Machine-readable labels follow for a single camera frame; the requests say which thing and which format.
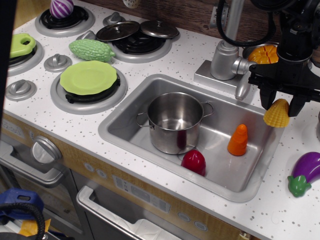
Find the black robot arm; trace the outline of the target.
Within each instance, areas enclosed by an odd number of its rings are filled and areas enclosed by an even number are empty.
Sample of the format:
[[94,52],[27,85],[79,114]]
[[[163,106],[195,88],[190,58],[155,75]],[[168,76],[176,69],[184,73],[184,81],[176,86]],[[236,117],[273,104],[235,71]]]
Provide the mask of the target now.
[[258,86],[261,105],[268,110],[277,92],[292,95],[288,116],[296,117],[306,102],[320,100],[320,77],[310,69],[313,51],[320,45],[318,0],[254,0],[270,14],[280,13],[278,61],[251,65],[249,83]]

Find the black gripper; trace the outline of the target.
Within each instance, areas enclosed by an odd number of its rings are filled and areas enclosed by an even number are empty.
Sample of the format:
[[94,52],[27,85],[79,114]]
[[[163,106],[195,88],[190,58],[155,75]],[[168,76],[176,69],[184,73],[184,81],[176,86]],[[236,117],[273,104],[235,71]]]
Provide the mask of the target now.
[[288,116],[296,117],[305,103],[320,100],[320,77],[306,63],[253,64],[249,67],[249,83],[260,89],[260,101],[265,110],[274,102],[277,92],[292,95]]

